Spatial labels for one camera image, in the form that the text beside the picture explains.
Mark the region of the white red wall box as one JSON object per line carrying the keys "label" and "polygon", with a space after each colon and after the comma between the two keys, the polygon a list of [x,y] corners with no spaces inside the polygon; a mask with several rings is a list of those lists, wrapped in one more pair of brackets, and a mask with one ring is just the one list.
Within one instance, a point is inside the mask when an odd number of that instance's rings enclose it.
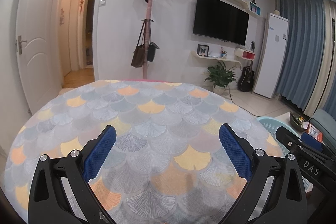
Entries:
{"label": "white red wall box", "polygon": [[243,48],[236,48],[235,56],[240,59],[249,60],[249,61],[254,61],[255,59],[255,53],[253,51],[246,50]]}

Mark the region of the light blue laundry basket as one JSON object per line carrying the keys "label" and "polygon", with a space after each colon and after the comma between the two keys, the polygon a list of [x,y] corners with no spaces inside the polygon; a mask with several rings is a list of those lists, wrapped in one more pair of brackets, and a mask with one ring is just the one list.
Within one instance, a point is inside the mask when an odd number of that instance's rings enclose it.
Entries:
{"label": "light blue laundry basket", "polygon": [[288,149],[276,139],[276,131],[280,127],[284,127],[290,131],[290,128],[282,121],[272,117],[258,117],[257,120],[269,132],[266,139],[266,152],[269,156],[284,157],[288,153]]}

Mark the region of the framed butterfly picture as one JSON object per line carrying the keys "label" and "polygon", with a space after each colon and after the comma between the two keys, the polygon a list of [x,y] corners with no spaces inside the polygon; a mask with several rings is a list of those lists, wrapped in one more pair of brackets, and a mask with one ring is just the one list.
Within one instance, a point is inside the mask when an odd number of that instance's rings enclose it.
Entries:
{"label": "framed butterfly picture", "polygon": [[208,57],[209,56],[209,48],[210,47],[208,45],[198,44],[197,54],[199,56]]}

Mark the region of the black hanging bag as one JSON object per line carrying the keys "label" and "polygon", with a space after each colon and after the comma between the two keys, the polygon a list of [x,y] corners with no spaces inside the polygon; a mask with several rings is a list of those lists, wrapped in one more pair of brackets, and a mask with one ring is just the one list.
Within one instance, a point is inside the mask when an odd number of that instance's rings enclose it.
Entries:
{"label": "black hanging bag", "polygon": [[148,62],[153,62],[154,61],[156,50],[159,49],[159,46],[152,41],[151,22],[152,22],[152,20],[148,21],[148,27],[149,27],[149,45],[148,45],[148,49],[147,49],[147,61]]}

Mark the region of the dark bowl with snacks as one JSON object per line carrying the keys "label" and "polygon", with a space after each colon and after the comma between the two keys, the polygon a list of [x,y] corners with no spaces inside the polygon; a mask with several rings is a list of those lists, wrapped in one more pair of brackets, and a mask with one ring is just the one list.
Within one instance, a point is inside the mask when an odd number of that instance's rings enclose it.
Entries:
{"label": "dark bowl with snacks", "polygon": [[309,121],[305,120],[304,117],[300,116],[296,112],[291,111],[289,113],[289,121],[291,126],[299,132],[306,131],[309,126]]}

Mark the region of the blue curtains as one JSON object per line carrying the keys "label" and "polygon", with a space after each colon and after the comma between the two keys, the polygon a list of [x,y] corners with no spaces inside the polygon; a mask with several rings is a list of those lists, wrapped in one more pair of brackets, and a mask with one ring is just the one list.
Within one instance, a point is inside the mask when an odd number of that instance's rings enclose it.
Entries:
{"label": "blue curtains", "polygon": [[306,116],[335,117],[335,2],[276,0],[276,10],[289,20],[276,94]]}

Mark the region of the scallop pattern tablecloth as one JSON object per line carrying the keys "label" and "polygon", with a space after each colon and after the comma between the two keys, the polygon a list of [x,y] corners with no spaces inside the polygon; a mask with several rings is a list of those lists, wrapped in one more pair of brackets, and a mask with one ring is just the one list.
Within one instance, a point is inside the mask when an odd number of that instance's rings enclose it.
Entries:
{"label": "scallop pattern tablecloth", "polygon": [[255,117],[198,86],[96,81],[54,98],[26,122],[2,189],[27,218],[40,156],[67,156],[111,125],[116,143],[89,184],[117,223],[218,223],[246,183],[219,140],[225,123],[252,147],[283,155]]}

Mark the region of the orange tissue box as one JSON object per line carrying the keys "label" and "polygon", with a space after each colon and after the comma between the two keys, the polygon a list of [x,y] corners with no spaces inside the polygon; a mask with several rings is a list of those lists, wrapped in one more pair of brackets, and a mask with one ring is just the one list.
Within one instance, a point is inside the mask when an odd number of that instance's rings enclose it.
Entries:
{"label": "orange tissue box", "polygon": [[318,142],[322,143],[322,139],[323,139],[323,134],[321,131],[319,131],[318,128],[316,128],[312,123],[308,124],[308,127],[306,129],[306,133],[308,135],[310,135],[311,137],[313,137],[315,140],[317,140]]}

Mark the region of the white refrigerator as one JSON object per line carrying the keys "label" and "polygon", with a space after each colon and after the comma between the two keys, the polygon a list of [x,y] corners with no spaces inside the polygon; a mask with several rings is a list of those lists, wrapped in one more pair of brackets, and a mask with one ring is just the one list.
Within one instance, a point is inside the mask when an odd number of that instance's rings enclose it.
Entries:
{"label": "white refrigerator", "polygon": [[285,56],[289,20],[269,13],[256,72],[253,93],[271,99],[277,86]]}

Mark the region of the black acoustic guitar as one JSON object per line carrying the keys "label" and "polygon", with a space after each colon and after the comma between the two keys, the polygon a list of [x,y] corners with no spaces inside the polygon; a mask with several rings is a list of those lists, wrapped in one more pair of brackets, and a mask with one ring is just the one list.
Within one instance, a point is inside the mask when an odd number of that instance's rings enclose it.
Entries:
{"label": "black acoustic guitar", "polygon": [[255,55],[249,61],[250,63],[242,69],[240,79],[238,80],[238,89],[241,92],[251,92],[254,85],[255,71],[252,69]]}

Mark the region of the pink coat rack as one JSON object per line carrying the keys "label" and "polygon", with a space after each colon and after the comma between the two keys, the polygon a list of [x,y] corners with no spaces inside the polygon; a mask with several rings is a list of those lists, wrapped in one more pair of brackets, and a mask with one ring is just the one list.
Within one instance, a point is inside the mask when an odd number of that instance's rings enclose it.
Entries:
{"label": "pink coat rack", "polygon": [[147,9],[146,9],[146,24],[145,24],[145,55],[144,55],[144,63],[143,63],[143,75],[142,78],[144,80],[147,80],[147,69],[148,69],[148,63],[147,63],[147,54],[148,54],[148,48],[149,48],[149,36],[150,36],[150,23],[151,23],[151,10],[152,10],[153,0],[148,0],[147,3]]}

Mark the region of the black wall television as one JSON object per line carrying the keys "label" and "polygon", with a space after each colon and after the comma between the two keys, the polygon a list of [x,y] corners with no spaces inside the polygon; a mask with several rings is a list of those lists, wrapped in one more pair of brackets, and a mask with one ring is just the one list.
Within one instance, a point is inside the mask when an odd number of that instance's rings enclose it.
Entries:
{"label": "black wall television", "polygon": [[243,46],[249,14],[220,0],[197,0],[193,33]]}

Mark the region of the white lower wall shelf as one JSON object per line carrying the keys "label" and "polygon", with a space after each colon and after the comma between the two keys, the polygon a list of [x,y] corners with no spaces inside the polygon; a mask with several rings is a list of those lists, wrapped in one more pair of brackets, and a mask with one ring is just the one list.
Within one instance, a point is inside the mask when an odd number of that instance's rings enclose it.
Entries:
{"label": "white lower wall shelf", "polygon": [[219,58],[219,57],[201,56],[201,55],[198,55],[196,51],[191,51],[191,55],[193,57],[196,57],[196,58],[199,58],[199,59],[223,61],[225,63],[234,63],[234,64],[238,65],[239,67],[242,66],[241,62],[238,61],[238,60],[235,60],[235,59],[223,59],[223,58]]}

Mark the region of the brown hanging bag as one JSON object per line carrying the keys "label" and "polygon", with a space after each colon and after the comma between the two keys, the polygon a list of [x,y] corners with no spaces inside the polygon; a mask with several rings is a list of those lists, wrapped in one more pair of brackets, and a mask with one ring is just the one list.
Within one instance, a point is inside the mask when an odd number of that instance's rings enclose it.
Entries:
{"label": "brown hanging bag", "polygon": [[144,64],[144,58],[145,58],[145,44],[143,42],[144,36],[145,36],[145,28],[146,28],[146,22],[147,20],[144,19],[141,27],[141,32],[138,37],[137,45],[135,47],[135,50],[133,52],[133,58],[131,61],[131,66],[135,68],[141,68]]}

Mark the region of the green potted plant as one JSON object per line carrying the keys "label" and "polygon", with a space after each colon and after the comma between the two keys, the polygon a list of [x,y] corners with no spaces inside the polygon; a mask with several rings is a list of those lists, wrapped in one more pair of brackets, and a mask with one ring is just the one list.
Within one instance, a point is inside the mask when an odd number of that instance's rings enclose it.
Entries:
{"label": "green potted plant", "polygon": [[223,61],[218,61],[216,65],[207,68],[209,75],[205,81],[213,84],[213,92],[217,95],[223,95],[229,84],[236,82],[236,75],[232,69],[227,69]]}

